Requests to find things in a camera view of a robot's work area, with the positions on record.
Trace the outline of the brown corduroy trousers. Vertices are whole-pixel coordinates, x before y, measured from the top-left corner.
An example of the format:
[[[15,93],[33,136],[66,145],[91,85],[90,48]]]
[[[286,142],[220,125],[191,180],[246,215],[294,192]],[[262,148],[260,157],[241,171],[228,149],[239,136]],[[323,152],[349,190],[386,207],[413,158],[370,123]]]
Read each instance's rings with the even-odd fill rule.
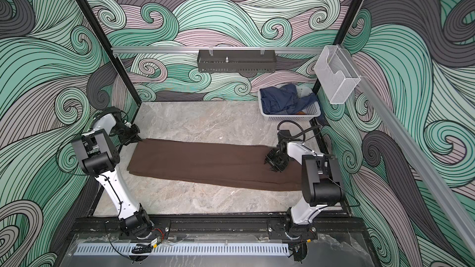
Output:
[[[265,162],[264,145],[178,142],[147,138],[134,150],[127,170],[136,176],[242,189],[292,192],[301,189],[301,165],[283,172]]]

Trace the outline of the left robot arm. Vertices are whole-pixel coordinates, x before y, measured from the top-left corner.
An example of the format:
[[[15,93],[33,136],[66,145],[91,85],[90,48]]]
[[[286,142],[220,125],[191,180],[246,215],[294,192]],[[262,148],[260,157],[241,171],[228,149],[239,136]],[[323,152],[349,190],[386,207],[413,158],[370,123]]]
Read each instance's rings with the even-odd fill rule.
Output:
[[[98,181],[109,195],[121,231],[130,237],[146,239],[152,233],[153,223],[116,168],[121,158],[112,137],[116,136],[121,145],[142,140],[137,125],[123,115],[117,107],[106,108],[93,119],[88,131],[74,137],[71,145],[82,172]]]

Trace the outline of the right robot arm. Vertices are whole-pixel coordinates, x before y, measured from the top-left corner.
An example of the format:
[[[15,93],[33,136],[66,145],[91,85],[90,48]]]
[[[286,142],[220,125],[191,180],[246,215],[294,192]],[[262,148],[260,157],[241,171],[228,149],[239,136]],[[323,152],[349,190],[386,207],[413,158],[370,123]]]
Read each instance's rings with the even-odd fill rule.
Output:
[[[301,165],[303,196],[287,212],[285,231],[289,235],[311,228],[319,214],[345,198],[340,182],[333,179],[329,155],[305,146],[306,134],[315,129],[315,126],[303,129],[292,120],[279,122],[278,144],[265,157],[265,163],[278,173],[284,172],[292,159]]]

